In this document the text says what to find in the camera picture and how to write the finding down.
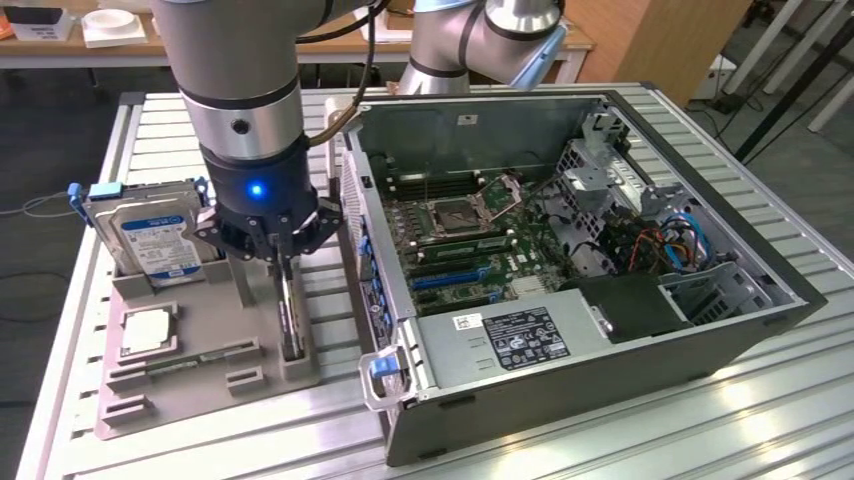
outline robotic arm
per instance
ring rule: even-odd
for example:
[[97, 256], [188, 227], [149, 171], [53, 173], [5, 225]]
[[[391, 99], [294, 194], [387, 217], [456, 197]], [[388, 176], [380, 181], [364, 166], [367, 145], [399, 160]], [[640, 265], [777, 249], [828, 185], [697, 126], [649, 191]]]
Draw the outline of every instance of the robotic arm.
[[399, 93], [468, 93], [468, 71], [529, 90], [560, 51], [561, 15], [561, 0], [417, 0]]
[[[417, 0], [403, 93], [464, 93], [468, 70], [532, 88], [565, 35], [559, 2]], [[388, 0], [150, 0], [216, 193], [194, 234], [233, 258], [270, 263], [286, 360], [302, 355], [285, 295], [292, 259], [312, 253], [342, 224], [336, 192], [318, 198], [310, 185], [308, 149], [352, 118], [357, 102], [309, 142], [296, 43], [373, 4], [371, 30]]]

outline white cable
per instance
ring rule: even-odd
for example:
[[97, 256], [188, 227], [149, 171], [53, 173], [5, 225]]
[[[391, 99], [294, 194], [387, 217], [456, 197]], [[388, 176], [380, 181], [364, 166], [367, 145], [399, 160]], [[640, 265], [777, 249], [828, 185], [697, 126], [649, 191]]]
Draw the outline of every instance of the white cable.
[[74, 212], [74, 211], [65, 212], [65, 213], [32, 213], [30, 212], [32, 209], [40, 207], [41, 205], [44, 205], [50, 200], [53, 200], [56, 198], [64, 198], [66, 196], [68, 196], [68, 193], [56, 192], [53, 195], [46, 195], [44, 197], [36, 197], [36, 198], [33, 198], [30, 200], [26, 200], [26, 202], [24, 202], [24, 205], [21, 205], [21, 208], [18, 208], [16, 210], [0, 211], [0, 216], [2, 216], [2, 215], [20, 215], [22, 213], [24, 215], [26, 215], [28, 217], [32, 217], [32, 218], [58, 218], [58, 217], [66, 217], [68, 215], [76, 215], [77, 212]]

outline screw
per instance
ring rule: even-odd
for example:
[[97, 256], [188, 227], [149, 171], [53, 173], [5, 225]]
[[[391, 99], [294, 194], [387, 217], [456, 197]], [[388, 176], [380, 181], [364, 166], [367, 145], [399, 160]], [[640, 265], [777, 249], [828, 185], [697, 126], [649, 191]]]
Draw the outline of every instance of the screw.
[[249, 122], [241, 119], [234, 120], [233, 122], [230, 122], [230, 129], [237, 135], [245, 135], [250, 130]]

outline blue led light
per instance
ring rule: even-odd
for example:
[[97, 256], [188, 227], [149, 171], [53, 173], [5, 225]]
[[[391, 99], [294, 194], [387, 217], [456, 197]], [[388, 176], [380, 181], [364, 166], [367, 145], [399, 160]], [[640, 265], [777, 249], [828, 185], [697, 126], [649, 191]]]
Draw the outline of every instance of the blue led light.
[[249, 197], [254, 199], [261, 199], [266, 195], [266, 189], [264, 188], [264, 185], [258, 182], [249, 183], [248, 191], [249, 191]]

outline white label sticker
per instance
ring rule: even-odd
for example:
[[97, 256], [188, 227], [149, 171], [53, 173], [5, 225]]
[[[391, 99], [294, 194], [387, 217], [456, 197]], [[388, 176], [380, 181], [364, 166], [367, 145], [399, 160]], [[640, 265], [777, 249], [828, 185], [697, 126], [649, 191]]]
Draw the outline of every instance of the white label sticker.
[[168, 279], [189, 275], [201, 268], [196, 247], [181, 236], [184, 230], [186, 222], [178, 215], [121, 224], [124, 237], [146, 275]]
[[477, 116], [476, 115], [460, 115], [456, 117], [456, 125], [476, 125], [477, 124]]
[[471, 313], [468, 315], [453, 317], [453, 326], [456, 327], [456, 330], [468, 330], [469, 328], [481, 327], [483, 315], [479, 313]]

